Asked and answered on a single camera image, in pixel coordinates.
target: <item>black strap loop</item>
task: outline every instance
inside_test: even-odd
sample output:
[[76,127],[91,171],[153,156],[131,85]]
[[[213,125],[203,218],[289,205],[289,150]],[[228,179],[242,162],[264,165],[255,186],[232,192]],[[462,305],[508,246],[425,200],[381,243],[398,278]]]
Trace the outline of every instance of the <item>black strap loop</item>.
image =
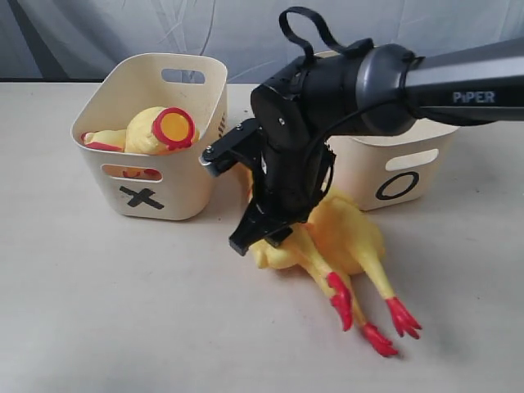
[[306,7],[289,7],[282,14],[280,14],[280,16],[278,17],[278,23],[280,24],[280,29],[284,33],[284,36],[286,36],[286,38],[289,41],[297,44],[304,50],[306,62],[314,62],[315,60],[313,47],[311,46],[311,43],[309,43],[309,41],[300,38],[293,32],[293,30],[289,26],[289,22],[287,21],[287,14],[290,13],[299,14],[311,20],[317,28],[318,34],[320,35],[320,38],[326,44],[326,46],[329,47],[332,51],[344,54],[346,47],[340,45],[333,38],[331,32],[329,31],[328,25],[326,24],[326,21],[324,20],[324,18],[320,16],[320,14]]

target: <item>yellow toy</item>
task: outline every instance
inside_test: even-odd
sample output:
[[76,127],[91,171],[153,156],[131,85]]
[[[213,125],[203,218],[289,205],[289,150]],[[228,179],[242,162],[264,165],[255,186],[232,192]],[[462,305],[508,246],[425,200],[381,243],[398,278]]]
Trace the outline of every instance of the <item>yellow toy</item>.
[[365,318],[356,300],[350,275],[365,272],[386,301],[399,335],[403,337],[407,332],[419,338],[416,329],[422,327],[395,296],[382,268],[382,235],[348,196],[331,187],[308,223],[294,224],[292,229],[279,248],[266,241],[251,246],[259,268],[286,269],[298,264],[331,300],[344,331],[350,329],[355,317],[361,332],[380,355],[397,355],[392,342]]
[[[189,148],[199,138],[192,117],[180,108],[155,106],[135,115],[126,129],[103,130],[82,135],[86,147],[125,153],[165,155]],[[106,165],[113,177],[160,180],[156,169]]]

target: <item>o symbol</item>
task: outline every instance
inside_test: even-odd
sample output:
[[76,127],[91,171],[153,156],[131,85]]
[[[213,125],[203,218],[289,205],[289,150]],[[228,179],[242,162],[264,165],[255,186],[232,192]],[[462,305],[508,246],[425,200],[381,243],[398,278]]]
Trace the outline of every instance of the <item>o symbol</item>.
[[[384,191],[390,184],[392,184],[396,179],[403,178],[404,176],[411,176],[411,184],[408,185],[408,187],[405,190],[398,192],[395,195],[384,194]],[[396,176],[390,178],[387,182],[382,184],[380,188],[378,188],[377,194],[375,194],[375,197],[381,201],[390,201],[391,199],[403,197],[404,195],[406,195],[408,192],[410,192],[411,190],[415,188],[419,180],[420,180],[420,175],[417,172],[404,172],[403,174],[397,174]]]

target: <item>basket handle hole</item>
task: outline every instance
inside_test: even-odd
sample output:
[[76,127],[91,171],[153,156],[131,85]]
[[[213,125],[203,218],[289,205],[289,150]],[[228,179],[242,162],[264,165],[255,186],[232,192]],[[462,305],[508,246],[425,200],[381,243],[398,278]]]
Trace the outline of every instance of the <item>basket handle hole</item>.
[[204,84],[206,82],[206,77],[200,71],[176,70],[174,68],[164,68],[162,79],[165,82],[176,84]]
[[137,168],[120,165],[102,165],[102,171],[112,178],[128,178],[132,180],[148,180],[150,182],[160,182],[162,173],[153,168]]
[[426,165],[436,160],[438,155],[439,149],[431,149],[409,154],[407,156],[395,157],[386,162],[386,170],[389,172],[394,172],[396,170],[403,170],[414,168],[415,166]]

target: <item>robotic arm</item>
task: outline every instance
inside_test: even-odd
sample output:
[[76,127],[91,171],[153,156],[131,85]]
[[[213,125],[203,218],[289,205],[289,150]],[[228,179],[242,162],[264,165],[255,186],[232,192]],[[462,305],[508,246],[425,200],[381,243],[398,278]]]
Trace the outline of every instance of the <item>robotic arm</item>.
[[[289,13],[313,21],[337,54],[315,56],[291,30]],[[304,56],[255,88],[255,118],[201,155],[214,176],[237,162],[252,172],[253,197],[229,238],[240,255],[261,239],[278,246],[291,225],[307,221],[331,185],[331,136],[395,136],[422,118],[460,126],[524,120],[524,39],[419,57],[393,43],[375,47],[370,38],[342,46],[304,7],[285,10],[279,24]]]

